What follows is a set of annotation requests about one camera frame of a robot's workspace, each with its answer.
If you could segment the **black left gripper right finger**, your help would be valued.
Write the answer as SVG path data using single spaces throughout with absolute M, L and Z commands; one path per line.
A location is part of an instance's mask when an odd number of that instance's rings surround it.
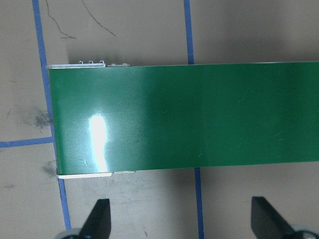
M 252 197 L 250 222 L 257 239 L 296 239 L 299 236 L 264 197 Z

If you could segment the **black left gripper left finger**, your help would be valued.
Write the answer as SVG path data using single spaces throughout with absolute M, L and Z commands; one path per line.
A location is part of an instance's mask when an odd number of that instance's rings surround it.
M 99 199 L 83 225 L 81 239 L 108 239 L 111 234 L 110 200 Z

